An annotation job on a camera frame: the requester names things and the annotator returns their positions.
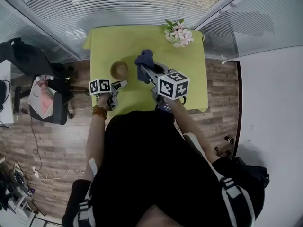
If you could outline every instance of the wooden bowl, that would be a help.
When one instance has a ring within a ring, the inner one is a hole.
[[[116,61],[110,68],[110,74],[118,81],[126,80],[128,76],[127,64],[124,61]]]

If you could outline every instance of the person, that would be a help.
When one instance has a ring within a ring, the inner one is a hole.
[[[86,145],[87,161],[95,159],[98,173],[93,177],[87,163],[83,179],[73,183],[64,227],[73,226],[91,182],[90,203],[97,227],[143,226],[143,216],[154,206],[175,226],[231,226],[222,186],[207,161],[177,131],[174,120],[183,134],[196,136],[217,172],[249,193],[255,217],[260,214],[263,185],[215,154],[179,100],[165,99],[173,114],[160,109],[133,111],[113,117],[104,130],[108,99],[108,94],[102,94],[93,109]]]

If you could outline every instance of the office chair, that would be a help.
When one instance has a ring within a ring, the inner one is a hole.
[[[40,49],[25,44],[21,38],[14,38],[0,43],[0,63],[4,60],[10,61],[25,75],[33,76],[32,85],[36,76],[50,75],[54,77],[53,80],[48,80],[47,85],[56,91],[53,98],[53,115],[43,119],[29,106],[29,114],[35,119],[54,124],[66,124],[67,117],[73,118],[73,115],[68,110],[68,101],[73,98],[73,92],[89,95],[87,88],[71,86],[71,81],[67,78],[71,76],[73,68],[66,70],[62,64],[50,63]],[[15,89],[15,113],[20,110],[20,99],[29,96],[31,91],[22,92],[21,90],[20,86]]]

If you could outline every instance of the flower bouquet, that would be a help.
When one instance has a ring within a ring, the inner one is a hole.
[[[185,47],[191,41],[194,41],[192,32],[185,28],[184,19],[178,21],[165,20],[167,25],[163,25],[165,28],[165,38],[174,44],[175,47]]]

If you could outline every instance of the table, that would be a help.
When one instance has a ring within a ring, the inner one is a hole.
[[[206,66],[203,50],[203,35],[193,31],[194,42],[187,47],[175,48],[165,39],[162,26],[114,26],[95,28],[83,46],[90,49],[90,78],[110,78],[110,67],[115,61],[128,65],[128,85],[120,90],[118,107],[108,112],[109,116],[126,114],[133,110],[154,110],[156,103],[150,90],[153,85],[137,79],[137,66],[134,60],[141,51],[150,49],[154,61],[182,71],[190,77],[187,109],[207,109]],[[93,106],[96,98],[92,96]]]
[[[10,82],[11,64],[8,60],[5,60],[0,64],[0,80],[7,80]],[[9,93],[9,97],[3,104],[3,110],[0,113],[0,120],[3,124],[14,123],[13,107],[11,102],[11,92],[9,91],[9,84],[5,82],[7,86],[6,95]]]

